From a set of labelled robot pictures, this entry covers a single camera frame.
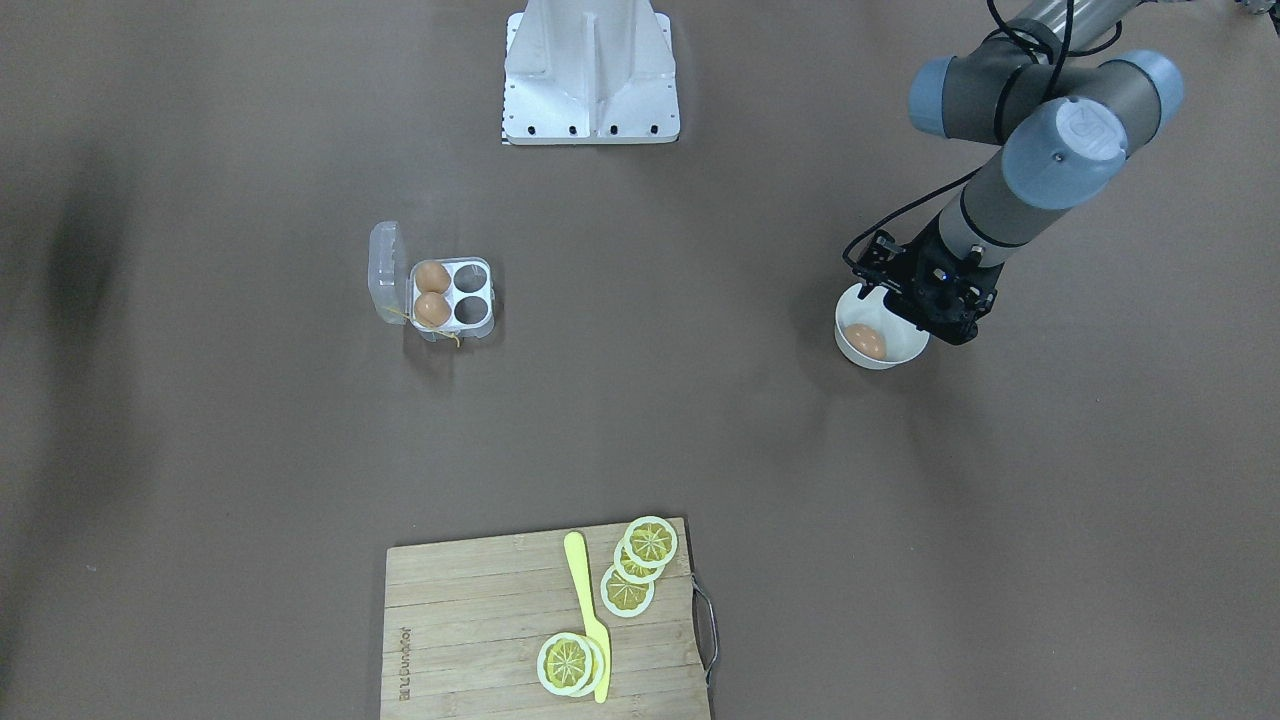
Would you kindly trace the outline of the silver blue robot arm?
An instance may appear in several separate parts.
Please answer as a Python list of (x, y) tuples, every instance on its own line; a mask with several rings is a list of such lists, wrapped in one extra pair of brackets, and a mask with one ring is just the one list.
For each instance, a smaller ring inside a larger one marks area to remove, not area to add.
[(963, 345), (995, 305), (1005, 264), (1096, 196), (1176, 115), (1176, 65), (1135, 50), (1071, 67), (1132, 1), (1034, 1), (969, 54), (916, 73), (908, 114), (928, 135), (988, 143), (995, 155), (905, 249), (890, 255), (884, 306)]

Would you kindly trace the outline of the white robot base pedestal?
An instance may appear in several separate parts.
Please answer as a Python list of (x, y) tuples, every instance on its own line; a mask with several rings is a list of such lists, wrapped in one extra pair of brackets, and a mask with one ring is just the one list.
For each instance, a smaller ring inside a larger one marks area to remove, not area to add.
[(678, 140), (672, 23), (652, 3), (530, 1), (507, 18), (504, 40), (504, 143)]

